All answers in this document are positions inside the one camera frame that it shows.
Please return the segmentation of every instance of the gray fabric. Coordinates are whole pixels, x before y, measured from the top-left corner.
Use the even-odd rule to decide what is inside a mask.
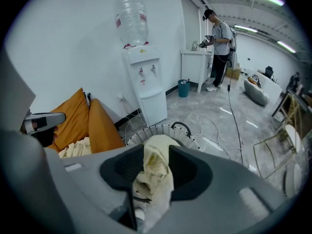
[[[231,40],[232,31],[230,27],[225,23],[221,22],[218,26],[213,26],[212,35],[216,35],[217,39],[226,38]],[[214,54],[220,56],[226,56],[230,52],[230,44],[227,43],[214,43]]]
[[[262,89],[258,88],[256,85],[252,84],[248,79],[244,80],[244,87],[248,96],[255,102],[265,106],[269,103],[270,98],[267,93]]]

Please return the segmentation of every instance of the gray t-shirt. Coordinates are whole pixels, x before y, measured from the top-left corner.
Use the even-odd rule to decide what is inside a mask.
[[[230,27],[225,23],[221,22],[218,26],[213,26],[212,29],[212,35],[216,35],[216,38],[226,38],[231,40],[232,38],[232,32],[230,30]],[[220,43],[216,42],[214,43],[214,54],[225,56],[230,52],[230,43]]]

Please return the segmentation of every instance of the black cap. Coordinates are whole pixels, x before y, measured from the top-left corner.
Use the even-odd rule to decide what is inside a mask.
[[[211,9],[205,10],[204,15],[203,15],[203,20],[208,19],[209,15],[212,14],[212,13],[215,13],[215,12],[213,10],[211,10]]]

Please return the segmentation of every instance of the orange cushion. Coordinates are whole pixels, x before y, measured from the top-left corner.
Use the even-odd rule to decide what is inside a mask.
[[[90,105],[89,138],[93,154],[125,146],[98,99],[93,99]]]
[[[89,108],[82,88],[52,112],[66,114],[66,120],[58,126],[56,132],[58,138],[55,140],[55,144],[60,150],[89,135]]]

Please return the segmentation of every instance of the black baseboard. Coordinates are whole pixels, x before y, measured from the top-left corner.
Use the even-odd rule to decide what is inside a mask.
[[[169,89],[166,91],[166,96],[168,94],[171,94],[174,90],[177,89],[177,86],[174,86],[173,88]],[[130,115],[127,115],[126,117],[122,118],[121,120],[117,121],[114,125],[116,127],[116,129],[119,131],[119,127],[121,127],[124,123],[126,123],[127,121],[129,121],[130,119],[132,119],[133,117],[135,117],[136,115],[138,115],[138,111],[141,113],[140,109],[134,110]]]

